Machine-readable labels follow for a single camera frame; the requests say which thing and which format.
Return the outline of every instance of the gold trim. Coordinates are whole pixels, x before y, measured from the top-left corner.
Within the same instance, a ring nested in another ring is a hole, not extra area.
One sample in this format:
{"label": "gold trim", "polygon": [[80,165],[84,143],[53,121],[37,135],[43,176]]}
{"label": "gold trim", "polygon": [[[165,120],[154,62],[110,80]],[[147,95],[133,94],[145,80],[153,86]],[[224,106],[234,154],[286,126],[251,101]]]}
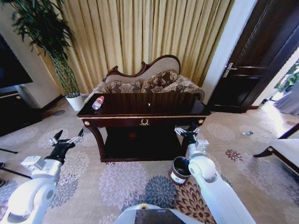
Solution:
{"label": "gold trim", "polygon": [[10,95],[6,95],[6,96],[2,96],[0,97],[0,99],[2,98],[6,98],[6,97],[11,97],[11,96],[16,96],[16,95],[19,95],[18,93],[14,93],[14,94],[10,94]]}
{"label": "gold trim", "polygon": [[90,117],[80,119],[126,119],[126,118],[206,118],[206,115],[186,115],[186,116],[151,116],[151,117]]}

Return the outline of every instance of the potted plant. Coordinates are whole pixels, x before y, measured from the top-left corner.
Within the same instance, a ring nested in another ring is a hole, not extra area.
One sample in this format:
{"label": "potted plant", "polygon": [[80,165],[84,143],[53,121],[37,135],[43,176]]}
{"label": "potted plant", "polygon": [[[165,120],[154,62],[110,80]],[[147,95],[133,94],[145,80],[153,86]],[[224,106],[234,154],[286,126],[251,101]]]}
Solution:
{"label": "potted plant", "polygon": [[24,41],[31,39],[30,46],[38,46],[48,54],[54,64],[57,78],[74,110],[79,111],[83,105],[78,84],[72,69],[67,63],[65,50],[70,47],[67,40],[74,40],[73,33],[59,14],[63,14],[62,0],[0,0],[11,4],[13,26]]}

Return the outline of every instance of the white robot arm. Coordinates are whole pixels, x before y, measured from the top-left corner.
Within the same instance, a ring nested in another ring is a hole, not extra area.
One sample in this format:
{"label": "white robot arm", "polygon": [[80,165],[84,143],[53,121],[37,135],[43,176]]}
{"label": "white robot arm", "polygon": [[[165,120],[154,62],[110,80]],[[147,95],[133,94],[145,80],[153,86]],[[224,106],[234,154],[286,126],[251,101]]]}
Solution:
{"label": "white robot arm", "polygon": [[50,156],[27,157],[21,164],[31,172],[32,180],[20,185],[8,201],[2,224],[41,224],[51,204],[65,154],[83,140],[83,130],[72,139],[58,140],[62,130],[50,139],[54,147]]}
{"label": "white robot arm", "polygon": [[207,140],[195,138],[199,128],[192,132],[175,128],[175,132],[189,139],[189,171],[199,184],[201,194],[216,223],[254,224],[254,219],[237,194],[221,178],[213,161],[205,156],[209,143]]}

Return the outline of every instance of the tv stand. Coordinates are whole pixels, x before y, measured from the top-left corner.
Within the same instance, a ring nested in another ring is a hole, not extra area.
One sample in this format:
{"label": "tv stand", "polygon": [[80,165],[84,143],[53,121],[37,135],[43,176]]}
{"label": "tv stand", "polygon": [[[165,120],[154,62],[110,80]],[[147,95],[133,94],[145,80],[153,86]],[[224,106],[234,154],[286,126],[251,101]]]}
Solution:
{"label": "tv stand", "polygon": [[39,109],[28,106],[17,91],[0,94],[0,136],[42,120]]}

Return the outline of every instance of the white plant pot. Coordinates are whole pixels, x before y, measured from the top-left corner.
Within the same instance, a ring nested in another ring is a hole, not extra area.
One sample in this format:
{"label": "white plant pot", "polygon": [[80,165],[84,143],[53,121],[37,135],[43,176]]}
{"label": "white plant pot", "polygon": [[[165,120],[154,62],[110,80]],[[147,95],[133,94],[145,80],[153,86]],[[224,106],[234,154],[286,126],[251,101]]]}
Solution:
{"label": "white plant pot", "polygon": [[66,97],[66,99],[75,111],[79,111],[79,110],[82,109],[82,107],[83,107],[83,98],[82,98],[82,96],[78,96],[78,97],[75,97],[75,98],[67,98]]}

